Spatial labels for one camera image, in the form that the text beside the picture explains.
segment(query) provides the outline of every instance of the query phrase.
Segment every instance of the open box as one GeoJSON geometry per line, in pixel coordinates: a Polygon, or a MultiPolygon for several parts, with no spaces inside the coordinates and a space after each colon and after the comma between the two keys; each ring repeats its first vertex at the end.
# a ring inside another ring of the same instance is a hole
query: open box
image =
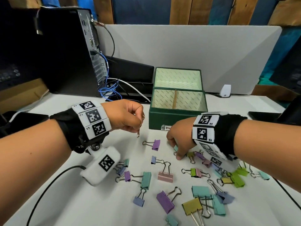
{"type": "Polygon", "coordinates": [[[156,68],[149,129],[161,130],[207,111],[201,70],[156,68]]]}

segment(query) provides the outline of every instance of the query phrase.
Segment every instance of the hand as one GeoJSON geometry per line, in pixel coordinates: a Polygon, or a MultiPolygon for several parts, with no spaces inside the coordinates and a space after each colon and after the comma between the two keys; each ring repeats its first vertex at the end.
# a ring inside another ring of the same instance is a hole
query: hand
{"type": "Polygon", "coordinates": [[[110,120],[112,130],[122,129],[132,133],[138,132],[143,123],[142,116],[144,116],[141,104],[122,99],[101,105],[110,120]]]}
{"type": "Polygon", "coordinates": [[[183,156],[194,146],[195,142],[192,139],[192,127],[196,117],[190,117],[175,123],[168,131],[166,137],[169,144],[174,147],[178,142],[177,160],[181,160],[183,156]]]}

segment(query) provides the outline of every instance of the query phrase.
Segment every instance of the person's left arm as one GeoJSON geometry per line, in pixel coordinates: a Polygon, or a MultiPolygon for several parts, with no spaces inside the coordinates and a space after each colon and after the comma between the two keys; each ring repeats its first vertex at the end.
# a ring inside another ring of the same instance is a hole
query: person's left arm
{"type": "MultiPolygon", "coordinates": [[[[102,106],[112,129],[137,133],[144,115],[141,104],[119,100],[102,106]]],[[[0,139],[0,225],[62,166],[70,154],[65,135],[54,119],[0,139]]]]}

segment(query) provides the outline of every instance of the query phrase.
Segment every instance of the white desk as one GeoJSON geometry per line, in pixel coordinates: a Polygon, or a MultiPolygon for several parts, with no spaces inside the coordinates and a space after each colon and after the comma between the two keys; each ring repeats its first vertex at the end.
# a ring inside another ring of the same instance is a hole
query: white desk
{"type": "MultiPolygon", "coordinates": [[[[71,105],[88,100],[88,97],[70,95],[48,95],[34,108],[32,113],[54,114],[70,108],[71,105]]],[[[229,111],[232,114],[246,116],[248,111],[282,112],[283,108],[266,97],[238,96],[230,98],[217,98],[206,95],[209,111],[229,111]]],[[[128,170],[133,175],[142,175],[143,171],[152,172],[150,190],[144,196],[143,208],[132,203],[134,196],[139,194],[140,186],[136,182],[115,182],[116,174],[113,171],[98,186],[88,185],[80,176],[80,169],[73,169],[59,178],[47,191],[39,203],[30,225],[55,225],[55,226],[99,226],[99,225],[124,225],[124,226],[154,226],[165,225],[166,214],[156,200],[156,195],[164,190],[170,192],[179,186],[182,195],[174,200],[175,215],[180,225],[195,225],[190,216],[186,216],[181,204],[191,200],[192,185],[209,185],[206,178],[191,178],[181,173],[181,169],[199,167],[209,172],[212,180],[216,180],[211,169],[205,168],[200,160],[190,164],[188,158],[177,161],[173,149],[166,142],[166,132],[148,129],[149,105],[144,106],[145,117],[141,127],[141,136],[116,130],[106,137],[103,145],[115,146],[121,153],[122,159],[129,158],[128,170]],[[160,139],[159,151],[143,146],[144,140],[153,141],[160,139]],[[157,173],[162,170],[161,164],[151,165],[151,156],[171,162],[171,173],[174,174],[174,183],[157,180],[157,173]]],[[[74,165],[87,165],[91,160],[88,154],[72,153],[67,162],[19,209],[19,211],[5,224],[5,226],[25,225],[30,212],[45,187],[64,169],[74,165]]],[[[222,189],[235,196],[235,201],[226,206],[227,216],[216,216],[212,212],[210,219],[205,219],[205,225],[246,225],[246,226],[295,226],[301,221],[300,210],[291,201],[287,194],[273,180],[264,181],[243,177],[246,186],[235,188],[225,185],[222,189]]]]}

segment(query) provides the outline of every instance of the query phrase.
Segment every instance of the white cable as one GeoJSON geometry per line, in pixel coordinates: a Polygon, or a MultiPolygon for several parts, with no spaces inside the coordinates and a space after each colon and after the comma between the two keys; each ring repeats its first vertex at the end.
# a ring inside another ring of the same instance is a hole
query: white cable
{"type": "Polygon", "coordinates": [[[43,95],[40,97],[40,99],[38,100],[38,101],[36,101],[36,102],[33,102],[31,105],[31,107],[30,108],[28,108],[28,109],[24,109],[24,110],[20,110],[20,111],[18,111],[18,112],[16,112],[12,117],[11,117],[11,119],[9,120],[9,123],[11,123],[15,118],[16,118],[16,116],[19,114],[19,113],[22,113],[22,112],[27,112],[27,111],[29,111],[29,110],[32,110],[41,100],[42,100],[42,98],[47,94],[49,92],[49,90],[47,90],[45,93],[43,93],[43,95]]]}
{"type": "Polygon", "coordinates": [[[140,93],[140,91],[137,90],[135,87],[133,87],[131,84],[129,84],[129,83],[123,81],[123,80],[117,79],[117,78],[108,78],[108,79],[118,80],[118,81],[121,81],[121,82],[123,82],[123,83],[129,85],[129,86],[132,87],[134,90],[136,90],[142,97],[144,97],[148,102],[151,102],[146,96],[144,96],[142,93],[140,93]]]}

